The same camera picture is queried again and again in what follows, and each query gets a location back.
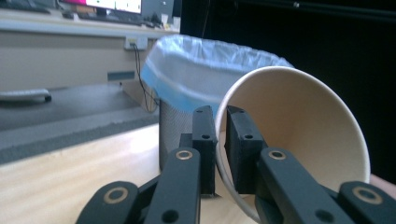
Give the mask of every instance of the electrical socket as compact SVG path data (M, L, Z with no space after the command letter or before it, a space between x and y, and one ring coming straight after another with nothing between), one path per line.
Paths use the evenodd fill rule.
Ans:
M143 36L126 36L125 37L125 49L134 49L134 44L136 44L137 49L145 50L148 48L149 39Z

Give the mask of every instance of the plastic bag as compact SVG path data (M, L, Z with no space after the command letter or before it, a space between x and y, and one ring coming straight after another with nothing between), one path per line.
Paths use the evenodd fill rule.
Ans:
M192 112L211 105L216 115L228 89L244 74L264 66L292 67L275 54L187 35L159 39L142 69L142 79L162 101Z

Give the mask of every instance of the paper cup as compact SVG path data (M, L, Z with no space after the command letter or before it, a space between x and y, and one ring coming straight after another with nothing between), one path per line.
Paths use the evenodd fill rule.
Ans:
M319 184L338 191L346 181L369 181L369 156L358 122L340 97L307 73L264 67L235 82L215 120L223 153L227 105L245 109L268 146L289 150Z
M161 14L161 22L163 25L166 25L168 23L168 15L167 14Z

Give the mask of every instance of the trash can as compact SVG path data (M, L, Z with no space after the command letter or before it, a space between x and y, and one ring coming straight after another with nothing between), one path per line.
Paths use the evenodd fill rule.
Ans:
M148 54L141 78L160 98L160 168L192 132L192 112L210 105L216 116L228 89L244 74L265 66L293 67L263 50L187 35L159 39Z

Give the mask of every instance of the wooden table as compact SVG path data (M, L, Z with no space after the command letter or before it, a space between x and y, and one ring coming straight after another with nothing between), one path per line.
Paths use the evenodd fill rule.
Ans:
M75 223L102 186L160 173L158 125L0 166L0 223ZM235 203L201 200L201 223L254 223Z

